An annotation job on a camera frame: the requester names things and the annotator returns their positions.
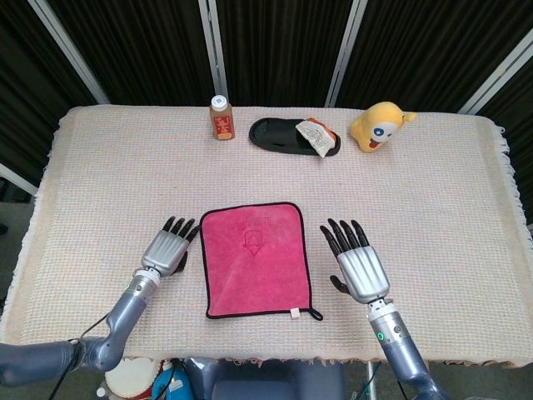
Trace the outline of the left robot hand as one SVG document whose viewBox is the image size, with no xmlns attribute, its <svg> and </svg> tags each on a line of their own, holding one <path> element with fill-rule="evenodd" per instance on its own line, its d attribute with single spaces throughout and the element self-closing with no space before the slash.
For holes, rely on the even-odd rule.
<svg viewBox="0 0 533 400">
<path fill-rule="evenodd" d="M 174 216 L 167 219 L 142 255 L 142 266 L 154 269 L 162 278 L 183 271 L 188 248 L 199 232 L 195 219 Z"/>
</svg>

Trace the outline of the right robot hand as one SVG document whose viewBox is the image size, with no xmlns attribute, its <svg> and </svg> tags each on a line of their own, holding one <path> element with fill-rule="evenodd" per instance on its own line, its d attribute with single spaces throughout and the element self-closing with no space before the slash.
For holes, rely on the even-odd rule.
<svg viewBox="0 0 533 400">
<path fill-rule="evenodd" d="M 356 220 L 347 223 L 328 218 L 327 222 L 329 226 L 321 225 L 320 230 L 344 278 L 342 282 L 338 276 L 330 276 L 336 290 L 350 295 L 360 304 L 384 300 L 390 282 L 362 226 Z"/>
</svg>

